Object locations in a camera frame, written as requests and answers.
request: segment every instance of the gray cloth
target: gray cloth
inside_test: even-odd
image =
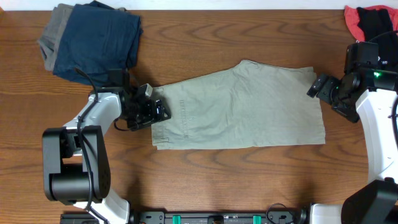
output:
[[[172,118],[152,125],[158,149],[236,149],[324,144],[318,98],[307,91],[312,67],[243,60],[225,71],[154,88]]]
[[[45,26],[42,36],[37,40],[44,59],[44,67],[47,71],[54,69],[57,59],[60,40],[67,26],[73,6],[59,4],[51,13],[50,22]]]

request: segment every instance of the blue cloth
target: blue cloth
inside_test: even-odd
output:
[[[89,85],[73,70],[77,67],[104,86],[109,81],[107,71],[136,65],[141,33],[139,16],[96,1],[77,4],[62,35],[53,74]]]

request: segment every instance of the wooden table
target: wooden table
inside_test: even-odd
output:
[[[41,135],[87,102],[90,86],[44,70],[36,40],[51,12],[0,16],[0,222],[58,223],[77,211],[43,191]],[[134,11],[144,34],[134,69],[141,83],[175,83],[237,65],[313,66],[343,76],[354,42],[343,11]],[[361,123],[321,103],[326,144],[157,151],[150,129],[110,128],[112,186],[138,210],[265,211],[271,203],[343,203],[366,185]]]

